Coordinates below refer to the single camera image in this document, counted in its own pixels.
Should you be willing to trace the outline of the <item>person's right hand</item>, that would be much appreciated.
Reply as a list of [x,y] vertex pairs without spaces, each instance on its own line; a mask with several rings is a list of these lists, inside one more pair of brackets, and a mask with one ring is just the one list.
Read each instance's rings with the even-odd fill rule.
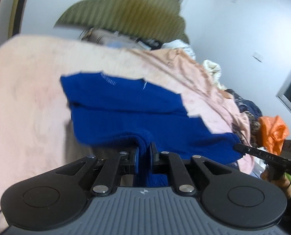
[[279,187],[284,192],[287,199],[291,198],[291,184],[285,175],[283,175],[279,180],[270,180],[269,179],[269,171],[267,169],[265,169],[261,173],[260,178],[262,180],[268,181],[268,182],[276,185],[277,187]]

